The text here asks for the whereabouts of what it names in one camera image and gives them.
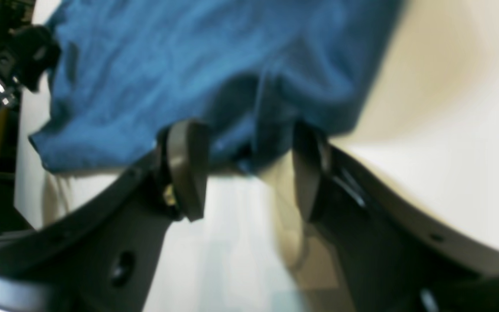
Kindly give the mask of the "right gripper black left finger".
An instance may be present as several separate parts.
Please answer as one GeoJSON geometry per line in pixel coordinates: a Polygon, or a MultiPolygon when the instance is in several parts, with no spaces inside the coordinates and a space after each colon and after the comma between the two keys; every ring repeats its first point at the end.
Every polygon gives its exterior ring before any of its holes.
{"type": "Polygon", "coordinates": [[[140,312],[172,223],[204,217],[209,130],[188,119],[107,189],[0,247],[0,311],[140,312]]]}

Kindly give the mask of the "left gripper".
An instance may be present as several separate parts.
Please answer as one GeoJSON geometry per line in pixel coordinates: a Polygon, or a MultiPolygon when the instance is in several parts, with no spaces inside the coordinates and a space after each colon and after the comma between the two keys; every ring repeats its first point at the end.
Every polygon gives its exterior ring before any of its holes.
{"type": "Polygon", "coordinates": [[[0,1],[0,111],[16,106],[22,90],[38,92],[42,75],[61,53],[50,30],[22,22],[23,12],[13,0],[0,1]]]}

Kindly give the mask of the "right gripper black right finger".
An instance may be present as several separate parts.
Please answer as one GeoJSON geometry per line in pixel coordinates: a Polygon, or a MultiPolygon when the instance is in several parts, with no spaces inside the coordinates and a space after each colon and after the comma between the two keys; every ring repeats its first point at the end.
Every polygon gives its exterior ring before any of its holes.
{"type": "Polygon", "coordinates": [[[301,217],[334,245],[358,312],[499,312],[499,251],[413,207],[313,126],[293,129],[301,217]]]}

